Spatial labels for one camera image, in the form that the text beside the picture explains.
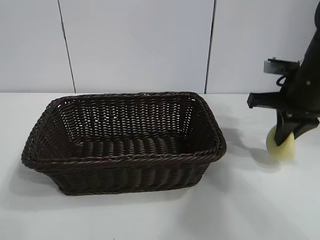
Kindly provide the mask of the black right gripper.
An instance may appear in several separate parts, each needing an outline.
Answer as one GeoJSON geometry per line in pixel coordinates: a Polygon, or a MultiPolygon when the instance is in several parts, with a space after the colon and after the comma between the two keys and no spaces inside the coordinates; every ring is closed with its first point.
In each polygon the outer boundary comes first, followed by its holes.
{"type": "Polygon", "coordinates": [[[277,146],[293,142],[320,125],[320,48],[307,49],[302,62],[275,57],[264,62],[264,72],[279,75],[278,92],[251,92],[249,108],[276,110],[274,140],[277,146]]]}

